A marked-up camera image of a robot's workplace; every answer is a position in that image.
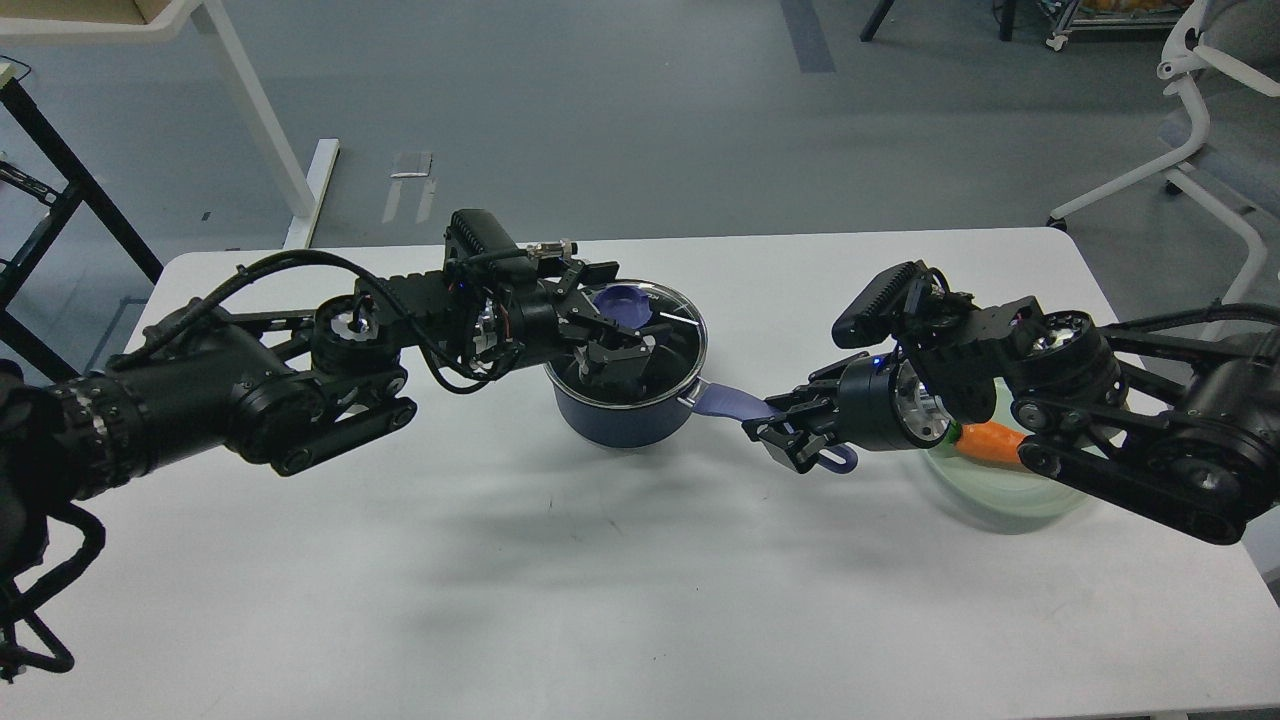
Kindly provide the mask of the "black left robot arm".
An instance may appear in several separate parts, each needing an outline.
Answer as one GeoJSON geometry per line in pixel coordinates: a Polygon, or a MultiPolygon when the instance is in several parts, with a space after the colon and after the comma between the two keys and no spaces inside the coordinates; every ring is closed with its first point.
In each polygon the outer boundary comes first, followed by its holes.
{"type": "Polygon", "coordinates": [[[640,383],[660,342],[641,291],[609,301],[616,263],[572,247],[449,256],[380,278],[317,250],[274,254],[164,316],[104,370],[37,388],[3,364],[3,679],[68,673],[38,609],[106,533],[84,501],[223,446],[282,477],[406,427],[404,348],[470,395],[567,357],[599,386],[640,383]]]}

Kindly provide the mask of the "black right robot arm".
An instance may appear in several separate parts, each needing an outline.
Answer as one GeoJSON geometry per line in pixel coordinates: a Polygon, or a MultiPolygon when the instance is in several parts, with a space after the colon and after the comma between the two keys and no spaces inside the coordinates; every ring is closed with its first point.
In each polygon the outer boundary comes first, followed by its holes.
{"type": "Polygon", "coordinates": [[[1277,310],[1213,305],[1096,325],[1033,297],[978,307],[965,293],[851,306],[835,324],[855,355],[794,391],[748,437],[808,471],[822,450],[925,448],[920,395],[956,423],[987,421],[995,380],[1027,429],[1018,461],[1041,477],[1212,544],[1236,543],[1277,505],[1277,310]]]}

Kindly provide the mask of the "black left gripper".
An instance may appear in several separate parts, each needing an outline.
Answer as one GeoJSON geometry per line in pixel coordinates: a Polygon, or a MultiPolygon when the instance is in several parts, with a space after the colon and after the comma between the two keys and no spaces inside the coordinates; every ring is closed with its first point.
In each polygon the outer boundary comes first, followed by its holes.
{"type": "Polygon", "coordinates": [[[673,327],[659,322],[630,329],[603,314],[595,293],[618,273],[617,261],[581,259],[488,264],[470,340],[472,369],[535,366],[575,351],[584,386],[645,391],[648,365],[673,327]]]}

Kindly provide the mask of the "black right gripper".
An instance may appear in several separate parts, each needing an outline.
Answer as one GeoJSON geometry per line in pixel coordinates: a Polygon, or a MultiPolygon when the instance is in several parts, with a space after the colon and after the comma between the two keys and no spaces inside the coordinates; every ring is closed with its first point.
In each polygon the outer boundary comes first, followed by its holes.
{"type": "Polygon", "coordinates": [[[840,441],[870,451],[933,448],[954,423],[909,360],[899,355],[829,364],[765,404],[771,414],[742,421],[742,429],[773,460],[800,474],[814,468],[849,474],[851,448],[797,421],[836,421],[840,441]]]}

